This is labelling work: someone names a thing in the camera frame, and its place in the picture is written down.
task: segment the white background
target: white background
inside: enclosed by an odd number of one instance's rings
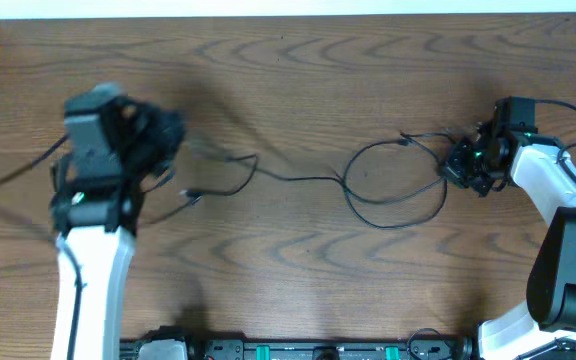
[[[0,0],[0,19],[576,12],[576,0]]]

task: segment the wood grain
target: wood grain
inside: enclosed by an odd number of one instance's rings
[[[3,21],[0,175],[62,134],[65,99],[107,80],[182,109],[193,132],[257,151],[267,168],[329,175],[401,130],[470,134],[510,94],[576,104],[576,15]],[[565,109],[540,107],[538,126],[576,139]],[[447,151],[441,140],[429,146]],[[144,219],[180,203],[182,188],[245,177],[187,148],[177,166]],[[414,149],[384,148],[351,181],[367,195],[393,194],[431,180],[432,166]],[[50,197],[47,165],[0,190],[0,359],[50,353]],[[362,210],[387,223],[436,202],[429,193]],[[237,197],[142,229],[123,336],[164,324],[252,338],[464,333],[524,298],[545,230],[518,189],[480,199],[450,187],[435,220],[384,232],[357,221],[333,185],[258,176]]]

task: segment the white wall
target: white wall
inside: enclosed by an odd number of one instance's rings
[[[576,0],[0,0],[0,19],[576,12]]]

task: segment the table surface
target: table surface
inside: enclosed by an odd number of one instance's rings
[[[473,134],[511,94],[576,104],[576,15],[1,21],[0,176],[63,133],[64,100],[109,80],[183,110],[194,139],[256,152],[286,175],[330,175],[400,131]],[[576,139],[568,110],[540,105],[537,121],[542,133]],[[180,204],[183,188],[245,178],[189,144],[143,219]],[[448,151],[440,139],[425,144]],[[385,147],[363,157],[350,184],[402,194],[433,180],[434,166],[414,148]],[[439,195],[360,210],[406,222]],[[0,359],[50,353],[51,196],[48,164],[0,189]],[[467,333],[524,299],[545,232],[516,188],[478,198],[450,186],[436,219],[380,231],[353,217],[333,184],[259,175],[235,197],[140,230],[122,335],[173,324],[251,338]]]

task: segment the green tape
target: green tape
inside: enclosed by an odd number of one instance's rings
[[[257,360],[270,360],[270,346],[257,346]]]
[[[389,346],[386,348],[386,360],[399,360],[399,348]]]

